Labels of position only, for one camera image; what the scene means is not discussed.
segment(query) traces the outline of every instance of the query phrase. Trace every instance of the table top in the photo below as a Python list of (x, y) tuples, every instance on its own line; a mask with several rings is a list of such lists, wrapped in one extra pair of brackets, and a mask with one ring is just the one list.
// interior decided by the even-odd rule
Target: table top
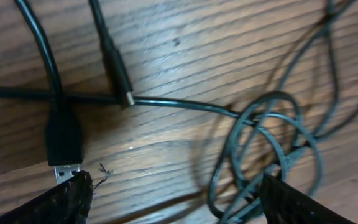
[[(64, 90), (110, 93), (87, 1), (29, 2), (47, 33)], [(101, 6), (134, 95), (210, 102), (241, 111), (273, 90), (298, 49), (293, 46), (321, 18), (324, 4), (103, 0)], [(334, 26), (334, 40), (342, 91), (339, 112), (329, 126), (358, 107), (358, 2)], [(304, 109), (309, 128), (321, 120), (332, 100), (326, 52), (323, 41), (317, 41), (285, 87)], [(0, 86), (49, 88), (31, 31), (8, 0), (0, 0)], [(104, 178), (100, 163), (114, 170), (95, 191), (90, 223), (216, 221), (205, 205), (205, 189), (232, 118), (148, 106), (73, 108), (85, 135), (83, 169), (94, 182)], [(48, 110), (47, 102), (0, 99), (0, 215), (56, 184), (45, 153)], [(278, 121), (268, 120), (266, 125), (277, 136), (287, 135)], [(253, 143), (244, 162), (246, 175), (271, 157), (272, 150), (259, 143)], [(358, 118), (319, 144), (319, 150), (326, 173), (315, 199), (358, 223)], [(289, 183), (304, 190), (313, 177), (314, 160), (307, 153), (290, 172)], [(221, 181), (231, 178), (223, 175)], [(229, 189), (222, 197), (235, 193)]]

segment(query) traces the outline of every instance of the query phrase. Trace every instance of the tangled cable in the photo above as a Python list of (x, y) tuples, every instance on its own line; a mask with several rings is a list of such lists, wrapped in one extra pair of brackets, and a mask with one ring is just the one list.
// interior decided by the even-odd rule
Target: tangled cable
[[(334, 133), (338, 132), (345, 125), (353, 121), (358, 115), (358, 109), (356, 109), (342, 123), (336, 125), (328, 131), (324, 131), (326, 125), (334, 116), (340, 99), (340, 85), (333, 50), (333, 40), (331, 37), (331, 26), (356, 1), (357, 0), (348, 0), (347, 2), (342, 2), (342, 4), (336, 6), (333, 0), (328, 0), (326, 15), (324, 16), (323, 20), (318, 24), (318, 31), (315, 32), (312, 37), (306, 41), (306, 43), (295, 55), (294, 59), (290, 62), (283, 76), (281, 77), (278, 86), (276, 87), (276, 90), (270, 93), (266, 93), (251, 102), (243, 112), (238, 113), (235, 111), (228, 110), (222, 106), (188, 100), (176, 100), (157, 97), (133, 97), (135, 105), (139, 106), (168, 106), (192, 110), (210, 111), (224, 116), (230, 116), (236, 119), (236, 122), (234, 123), (229, 133), (229, 136), (226, 139), (224, 148), (219, 155), (208, 187), (208, 206), (212, 214), (219, 218), (219, 223), (245, 223), (246, 221), (262, 214), (263, 210), (260, 204), (260, 200), (257, 196), (257, 191), (258, 184), (262, 180), (263, 173), (270, 173), (279, 167), (280, 173), (278, 175), (278, 178), (285, 180), (287, 178), (288, 172), (295, 165), (295, 162), (309, 148), (313, 151), (313, 154), (316, 159), (316, 178), (314, 180), (313, 185), (308, 190), (307, 194), (313, 195), (313, 193), (315, 193), (318, 189), (323, 176), (323, 160), (320, 152), (318, 151), (317, 143), (327, 139)], [(23, 90), (0, 87), (0, 97), (22, 98), (26, 100), (50, 100), (54, 102), (53, 105), (55, 105), (57, 108), (64, 107), (62, 105), (64, 105), (66, 101), (71, 103), (102, 103), (111, 105), (120, 103), (120, 101), (116, 97), (111, 95), (63, 93), (62, 84), (60, 83), (60, 77), (56, 69), (52, 51), (50, 50), (46, 35), (44, 34), (41, 25), (39, 24), (37, 18), (35, 17), (26, 0), (15, 0), (15, 2), (23, 13), (23, 16), (25, 17), (27, 23), (30, 25), (37, 44), (39, 45), (39, 50), (41, 51), (44, 65), (47, 69), (48, 77), (50, 78), (52, 92), (50, 93), (49, 91), (43, 90)], [(320, 122), (318, 127), (314, 131), (310, 132), (303, 126), (303, 114), (298, 103), (296, 102), (294, 97), (292, 97), (288, 93), (283, 92), (282, 90), (298, 61), (311, 47), (313, 42), (319, 38), (324, 38), (328, 45), (329, 67), (332, 75), (334, 88), (333, 102), (331, 103), (328, 112), (325, 114), (323, 120)], [(272, 112), (272, 108), (278, 100), (284, 100), (291, 103), (295, 112), (295, 116), (293, 118), (285, 114)], [(264, 103), (267, 104), (264, 112), (255, 112), (255, 110)], [(280, 143), (275, 139), (273, 134), (270, 133), (268, 129), (265, 129), (262, 126), (266, 118), (278, 118), (295, 127), (296, 131), (294, 133), (293, 141), (289, 148), (289, 153), (287, 155), (284, 153), (285, 151), (282, 149)], [(241, 145), (239, 142), (240, 137), (243, 133), (243, 130), (248, 127), (252, 128), (252, 132), (249, 134), (249, 137), (246, 142)], [(241, 164), (244, 160), (246, 152), (250, 148), (252, 140), (258, 134), (261, 134), (271, 144), (273, 150), (277, 155), (278, 160), (277, 162), (267, 166), (262, 173), (256, 175), (252, 180), (248, 180), (242, 174)], [(303, 136), (303, 139), (306, 140), (305, 142), (300, 142), (301, 136)], [(223, 162), (227, 158), (230, 161), (234, 183), (239, 193), (235, 196), (230, 206), (228, 206), (225, 211), (222, 211), (215, 205), (214, 201), (216, 200), (216, 188), (219, 180), (219, 175), (223, 168)], [(243, 200), (246, 200), (247, 205), (233, 212), (233, 210), (237, 208), (239, 202)]]

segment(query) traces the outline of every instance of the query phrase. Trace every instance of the usb connector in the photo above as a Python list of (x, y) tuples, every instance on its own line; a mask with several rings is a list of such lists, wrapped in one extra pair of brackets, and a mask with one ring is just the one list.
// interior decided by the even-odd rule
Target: usb connector
[(64, 181), (72, 178), (77, 172), (80, 171), (80, 168), (81, 164), (55, 166), (57, 184), (61, 184)]

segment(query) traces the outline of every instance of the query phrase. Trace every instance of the dark spot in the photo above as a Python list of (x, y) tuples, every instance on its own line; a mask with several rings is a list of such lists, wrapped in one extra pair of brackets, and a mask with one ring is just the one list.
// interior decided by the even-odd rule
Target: dark spot
[(179, 38), (175, 38), (175, 39), (173, 39), (172, 40), (172, 42), (173, 42), (173, 44), (174, 44), (174, 46), (176, 47), (176, 46), (178, 46), (179, 44), (180, 44), (180, 40), (179, 40)]

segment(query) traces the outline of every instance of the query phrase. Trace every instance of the wooden table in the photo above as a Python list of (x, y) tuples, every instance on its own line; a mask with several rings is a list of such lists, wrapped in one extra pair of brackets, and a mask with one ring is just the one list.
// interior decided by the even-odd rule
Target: wooden table
[[(30, 3), (48, 35), (64, 89), (109, 93), (86, 0)], [(283, 57), (321, 17), (324, 2), (103, 0), (101, 5), (135, 95), (241, 110), (274, 88), (293, 53)], [(335, 25), (334, 36), (342, 101), (330, 126), (358, 107), (358, 3)], [(285, 89), (305, 109), (310, 128), (331, 102), (325, 52), (322, 41), (316, 43)], [(0, 86), (48, 89), (34, 38), (10, 0), (0, 0)], [(55, 185), (43, 136), (48, 110), (46, 102), (0, 99), (0, 215)], [(96, 189), (90, 223), (215, 221), (204, 205), (204, 190), (232, 119), (145, 106), (121, 111), (118, 106), (75, 105), (75, 111), (86, 137), (84, 170), (95, 182), (104, 178), (99, 163), (115, 173)], [(268, 125), (283, 135), (276, 121)], [(266, 150), (254, 145), (248, 161), (265, 156)], [(315, 199), (358, 223), (358, 119), (319, 146), (326, 173)], [(259, 167), (252, 165), (252, 170)], [(292, 170), (290, 183), (304, 190), (313, 180), (313, 167), (309, 153)]]

